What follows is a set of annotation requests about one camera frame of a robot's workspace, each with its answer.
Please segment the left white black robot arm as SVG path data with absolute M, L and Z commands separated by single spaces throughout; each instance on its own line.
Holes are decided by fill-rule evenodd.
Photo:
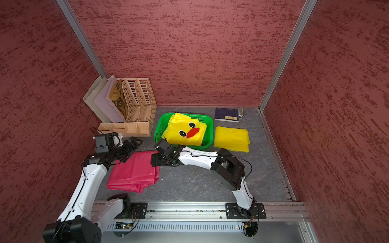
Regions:
M 94 201 L 109 168 L 125 163 L 143 144 L 138 138 L 123 138 L 119 133 L 94 136 L 95 153 L 82 164 L 80 181 L 68 205 L 57 221 L 46 225 L 43 239 L 47 243 L 99 243 L 103 232 L 118 215 L 135 216 L 126 194 L 110 197 L 96 216 Z

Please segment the pink raincoat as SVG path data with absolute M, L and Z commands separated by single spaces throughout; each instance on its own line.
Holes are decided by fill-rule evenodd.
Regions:
M 106 187 L 109 190 L 143 193 L 160 178 L 160 169 L 151 165 L 152 155 L 156 153 L 155 150 L 135 152 L 125 163 L 115 165 Z

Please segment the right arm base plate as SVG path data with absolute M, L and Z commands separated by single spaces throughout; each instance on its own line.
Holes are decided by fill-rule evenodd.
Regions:
M 227 219 L 266 219 L 264 205 L 254 201 L 249 210 L 239 207 L 236 203 L 226 203 L 225 205 Z

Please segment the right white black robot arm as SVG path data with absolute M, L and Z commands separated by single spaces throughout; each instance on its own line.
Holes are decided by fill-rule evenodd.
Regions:
M 161 139 L 152 155 L 152 167 L 196 166 L 209 170 L 236 198 L 237 210 L 244 218 L 254 216 L 256 200 L 246 183 L 244 164 L 226 149 L 201 151 L 184 145 L 172 145 Z

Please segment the yellow duck raincoat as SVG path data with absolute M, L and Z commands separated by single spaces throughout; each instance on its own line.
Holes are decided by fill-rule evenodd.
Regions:
M 185 146 L 201 146 L 207 125 L 197 118 L 175 113 L 163 132 L 163 137 L 170 144 Z

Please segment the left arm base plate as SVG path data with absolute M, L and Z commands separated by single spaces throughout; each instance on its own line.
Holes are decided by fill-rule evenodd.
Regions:
M 115 219 L 144 219 L 147 213 L 148 203 L 132 202 L 125 204 L 124 209 L 115 217 Z

